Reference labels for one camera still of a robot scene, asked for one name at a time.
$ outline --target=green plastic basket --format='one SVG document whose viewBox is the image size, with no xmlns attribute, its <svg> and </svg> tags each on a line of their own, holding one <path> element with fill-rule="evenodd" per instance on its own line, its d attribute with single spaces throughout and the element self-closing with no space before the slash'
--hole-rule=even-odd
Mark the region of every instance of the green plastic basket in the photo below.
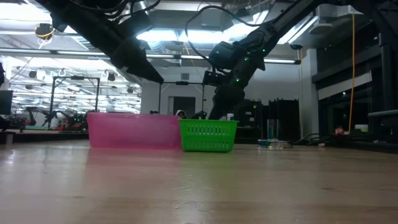
<svg viewBox="0 0 398 224">
<path fill-rule="evenodd" d="M 184 151 L 229 152 L 238 121 L 180 119 Z"/>
</svg>

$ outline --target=wooden table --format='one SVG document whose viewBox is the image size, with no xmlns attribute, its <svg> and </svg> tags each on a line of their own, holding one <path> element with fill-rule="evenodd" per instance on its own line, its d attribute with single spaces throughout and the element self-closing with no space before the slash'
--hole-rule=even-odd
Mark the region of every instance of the wooden table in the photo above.
<svg viewBox="0 0 398 224">
<path fill-rule="evenodd" d="M 0 150 L 0 223 L 398 223 L 396 154 L 89 149 Z"/>
</svg>

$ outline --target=pink plastic bin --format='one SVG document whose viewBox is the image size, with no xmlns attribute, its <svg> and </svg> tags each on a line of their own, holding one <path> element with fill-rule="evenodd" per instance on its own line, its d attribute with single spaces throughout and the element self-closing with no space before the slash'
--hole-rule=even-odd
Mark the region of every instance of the pink plastic bin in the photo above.
<svg viewBox="0 0 398 224">
<path fill-rule="evenodd" d="M 178 116 L 127 113 L 89 113 L 92 147 L 181 149 Z"/>
</svg>

